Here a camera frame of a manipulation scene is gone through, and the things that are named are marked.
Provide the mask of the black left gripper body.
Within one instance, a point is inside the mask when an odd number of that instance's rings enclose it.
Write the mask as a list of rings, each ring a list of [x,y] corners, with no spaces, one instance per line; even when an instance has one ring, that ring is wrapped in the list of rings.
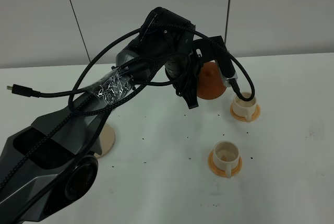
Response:
[[[185,56],[175,55],[165,64],[165,73],[170,80],[180,80],[173,84],[176,94],[182,97],[189,109],[198,107],[197,82],[204,63],[215,61],[216,51],[228,52],[221,36],[198,39],[191,43]]]

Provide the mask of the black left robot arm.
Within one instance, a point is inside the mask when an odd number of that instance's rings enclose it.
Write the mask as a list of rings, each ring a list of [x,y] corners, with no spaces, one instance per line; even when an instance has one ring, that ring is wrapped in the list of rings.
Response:
[[[8,137],[1,153],[1,223],[39,222],[82,198],[97,177],[99,136],[109,115],[153,85],[159,69],[190,109],[198,105],[204,63],[215,61],[224,80],[233,79],[223,38],[197,32],[165,8],[152,10],[139,29],[121,37],[126,39],[107,75],[60,92],[68,97],[66,107]]]

